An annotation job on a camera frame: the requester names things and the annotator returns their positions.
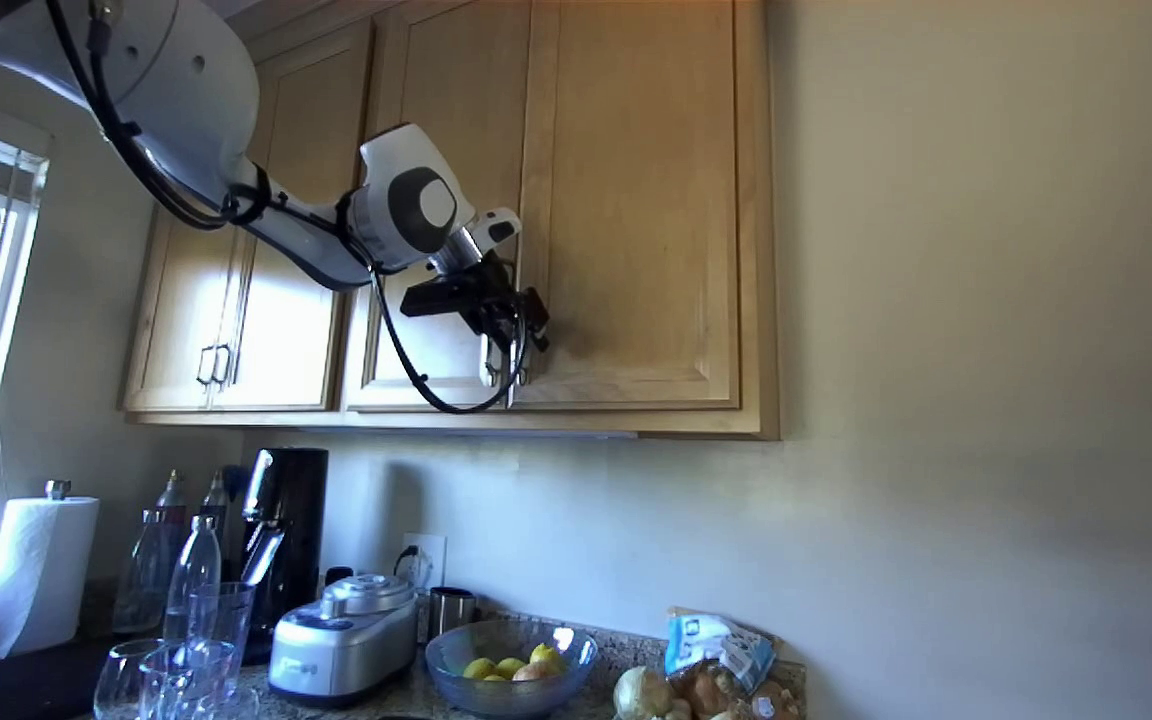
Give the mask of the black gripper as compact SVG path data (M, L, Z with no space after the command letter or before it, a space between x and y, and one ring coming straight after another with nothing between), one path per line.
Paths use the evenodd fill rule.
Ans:
M550 309L538 286L516 286L512 267L500 255L455 270L447 286L462 295L462 317L472 333L512 348L512 395L528 381L531 345L550 345Z

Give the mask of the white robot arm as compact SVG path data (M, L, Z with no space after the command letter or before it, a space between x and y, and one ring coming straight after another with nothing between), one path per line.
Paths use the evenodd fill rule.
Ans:
M362 138L363 179L327 206L253 160L256 64L205 0L0 0L0 66L84 109L140 187L199 233L246 226L337 292L385 295L389 276L426 263L402 313L455 313L500 352L475 413L550 345L543 299L500 261L522 215L475 206L420 123Z

